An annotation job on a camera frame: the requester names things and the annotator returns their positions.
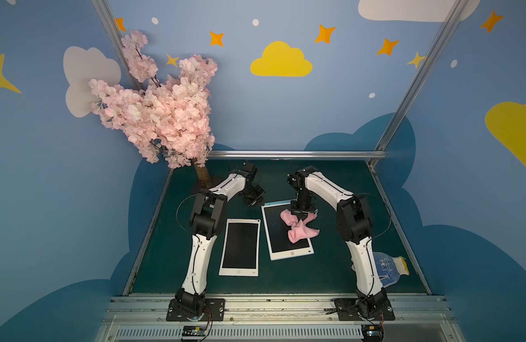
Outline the blue-edged white drawing tablet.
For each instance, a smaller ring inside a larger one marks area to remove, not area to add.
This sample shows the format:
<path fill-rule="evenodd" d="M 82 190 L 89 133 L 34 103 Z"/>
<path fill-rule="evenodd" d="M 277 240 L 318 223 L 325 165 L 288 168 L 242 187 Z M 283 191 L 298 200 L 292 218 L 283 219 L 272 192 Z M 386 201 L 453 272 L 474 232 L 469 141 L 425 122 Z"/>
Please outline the blue-edged white drawing tablet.
<path fill-rule="evenodd" d="M 288 226 L 280 217 L 285 209 L 290 209 L 290 200 L 265 203 L 262 206 L 262 217 L 267 237 L 267 245 L 272 261 L 304 257 L 314 253 L 310 239 L 301 239 L 296 243 L 289 240 Z"/>

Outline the pink cloth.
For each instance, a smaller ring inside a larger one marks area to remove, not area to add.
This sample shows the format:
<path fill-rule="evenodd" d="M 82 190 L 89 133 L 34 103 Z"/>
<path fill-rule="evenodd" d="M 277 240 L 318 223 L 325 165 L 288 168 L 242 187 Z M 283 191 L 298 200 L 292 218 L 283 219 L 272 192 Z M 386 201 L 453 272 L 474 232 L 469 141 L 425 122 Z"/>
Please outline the pink cloth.
<path fill-rule="evenodd" d="M 299 219 L 288 209 L 285 209 L 280 213 L 280 218 L 285 225 L 290 227 L 287 235 L 289 241 L 293 244 L 297 243 L 301 239 L 311 239 L 317 237 L 320 233 L 318 229 L 312 229 L 307 226 L 308 223 L 317 219 L 317 214 L 309 213 L 305 219 Z"/>

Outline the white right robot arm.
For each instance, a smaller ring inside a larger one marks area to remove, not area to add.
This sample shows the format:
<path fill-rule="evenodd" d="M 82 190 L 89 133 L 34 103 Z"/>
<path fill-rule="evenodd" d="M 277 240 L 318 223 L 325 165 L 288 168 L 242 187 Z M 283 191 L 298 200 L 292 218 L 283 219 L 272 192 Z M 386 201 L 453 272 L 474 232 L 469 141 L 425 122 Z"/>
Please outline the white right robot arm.
<path fill-rule="evenodd" d="M 289 211 L 298 223 L 317 215 L 312 203 L 313 195 L 319 196 L 335 210 L 337 232 L 348 247 L 356 272 L 358 300 L 354 310 L 364 319 L 383 316 L 390 302 L 374 259 L 374 224 L 367 199 L 341 188 L 313 166 L 287 175 L 287 182 L 297 191 L 297 198 L 291 201 Z"/>

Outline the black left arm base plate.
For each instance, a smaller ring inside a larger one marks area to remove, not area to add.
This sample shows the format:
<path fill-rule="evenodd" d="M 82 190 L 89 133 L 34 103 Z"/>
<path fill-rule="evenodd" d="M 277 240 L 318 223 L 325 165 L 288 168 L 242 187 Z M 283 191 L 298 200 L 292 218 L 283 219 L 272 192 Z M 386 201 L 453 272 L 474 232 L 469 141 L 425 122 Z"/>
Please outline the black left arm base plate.
<path fill-rule="evenodd" d="M 197 300 L 194 304 L 183 303 L 172 299 L 168 305 L 166 321 L 223 321 L 225 314 L 225 299 Z"/>

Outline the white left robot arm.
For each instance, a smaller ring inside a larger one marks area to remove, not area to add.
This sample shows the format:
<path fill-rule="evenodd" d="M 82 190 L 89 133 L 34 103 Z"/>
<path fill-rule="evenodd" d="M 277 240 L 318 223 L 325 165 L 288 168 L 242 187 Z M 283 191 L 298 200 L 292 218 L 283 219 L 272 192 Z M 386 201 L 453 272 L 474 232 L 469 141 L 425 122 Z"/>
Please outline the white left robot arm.
<path fill-rule="evenodd" d="M 185 280 L 171 301 L 172 312 L 192 321 L 207 312 L 207 271 L 213 246 L 225 226 L 227 204 L 236 195 L 250 207 L 258 204 L 264 190 L 254 184 L 256 175 L 256 165 L 245 162 L 242 169 L 233 170 L 218 185 L 196 194 L 189 219 L 192 251 Z"/>

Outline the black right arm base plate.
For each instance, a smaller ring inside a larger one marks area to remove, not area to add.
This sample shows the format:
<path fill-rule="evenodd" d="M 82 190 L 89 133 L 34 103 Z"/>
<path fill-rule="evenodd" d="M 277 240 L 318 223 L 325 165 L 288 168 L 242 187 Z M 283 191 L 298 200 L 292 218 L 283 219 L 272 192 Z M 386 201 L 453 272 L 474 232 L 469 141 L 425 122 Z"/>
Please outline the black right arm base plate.
<path fill-rule="evenodd" d="M 333 300 L 340 321 L 395 321 L 395 313 L 388 299 L 338 298 Z"/>

